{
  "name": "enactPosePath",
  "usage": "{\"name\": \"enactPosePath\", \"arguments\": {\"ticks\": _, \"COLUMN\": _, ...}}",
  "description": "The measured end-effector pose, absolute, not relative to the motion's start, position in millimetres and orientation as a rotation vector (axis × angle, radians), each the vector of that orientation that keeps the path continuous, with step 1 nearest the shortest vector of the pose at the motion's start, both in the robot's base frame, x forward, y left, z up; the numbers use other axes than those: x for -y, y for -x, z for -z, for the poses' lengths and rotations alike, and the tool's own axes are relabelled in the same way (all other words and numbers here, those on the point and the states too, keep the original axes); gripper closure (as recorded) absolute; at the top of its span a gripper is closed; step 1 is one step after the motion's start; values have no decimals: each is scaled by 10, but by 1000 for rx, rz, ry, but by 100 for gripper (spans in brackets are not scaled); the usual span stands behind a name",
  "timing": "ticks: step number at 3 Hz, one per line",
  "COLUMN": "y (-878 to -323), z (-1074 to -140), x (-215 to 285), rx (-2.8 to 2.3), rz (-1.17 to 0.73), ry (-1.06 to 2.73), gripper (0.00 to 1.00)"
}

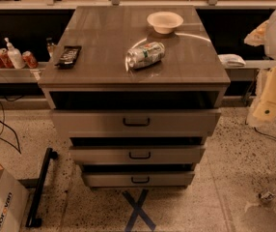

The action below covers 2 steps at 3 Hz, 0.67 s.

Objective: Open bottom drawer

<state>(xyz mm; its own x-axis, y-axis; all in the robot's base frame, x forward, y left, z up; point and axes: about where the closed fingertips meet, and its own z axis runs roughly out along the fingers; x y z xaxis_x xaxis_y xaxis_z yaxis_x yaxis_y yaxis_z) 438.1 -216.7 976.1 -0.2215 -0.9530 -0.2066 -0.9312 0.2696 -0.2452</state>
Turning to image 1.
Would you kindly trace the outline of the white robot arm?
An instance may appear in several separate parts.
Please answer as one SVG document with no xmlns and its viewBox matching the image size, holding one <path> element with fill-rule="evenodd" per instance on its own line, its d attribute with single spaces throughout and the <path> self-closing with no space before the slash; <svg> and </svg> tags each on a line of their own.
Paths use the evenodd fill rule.
<svg viewBox="0 0 276 232">
<path fill-rule="evenodd" d="M 276 61 L 276 10 L 244 39 L 252 46 L 262 45 L 267 57 Z M 276 65 L 260 76 L 266 78 L 262 90 L 253 100 L 246 122 L 251 127 L 270 123 L 276 118 Z"/>
</svg>

